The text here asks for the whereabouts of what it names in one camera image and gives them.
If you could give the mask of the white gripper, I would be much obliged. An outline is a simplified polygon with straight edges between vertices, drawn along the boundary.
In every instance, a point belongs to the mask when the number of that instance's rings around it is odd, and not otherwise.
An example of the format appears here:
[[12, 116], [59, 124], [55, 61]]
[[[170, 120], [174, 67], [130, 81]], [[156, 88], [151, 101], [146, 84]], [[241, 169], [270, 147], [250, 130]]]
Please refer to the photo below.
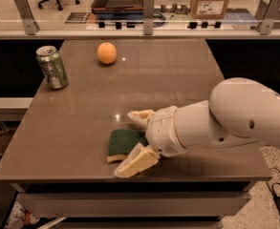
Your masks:
[[176, 135], [175, 113], [177, 110], [176, 106], [171, 106], [156, 112], [142, 110], [127, 114], [133, 122], [146, 129], [145, 137], [152, 148], [138, 143], [114, 171], [116, 177], [133, 177], [156, 165], [161, 155], [172, 157], [186, 153], [186, 149]]

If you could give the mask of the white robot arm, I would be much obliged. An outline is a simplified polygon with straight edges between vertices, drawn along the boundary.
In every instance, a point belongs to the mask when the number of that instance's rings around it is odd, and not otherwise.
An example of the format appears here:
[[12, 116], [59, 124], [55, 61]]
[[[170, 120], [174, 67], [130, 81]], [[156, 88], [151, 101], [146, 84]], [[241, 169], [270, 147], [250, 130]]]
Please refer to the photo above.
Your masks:
[[219, 83], [205, 101], [155, 112], [130, 112], [128, 117], [145, 129], [148, 144], [135, 145], [114, 172], [120, 178], [153, 167], [162, 156], [182, 155], [200, 145], [280, 149], [280, 94], [246, 78]]

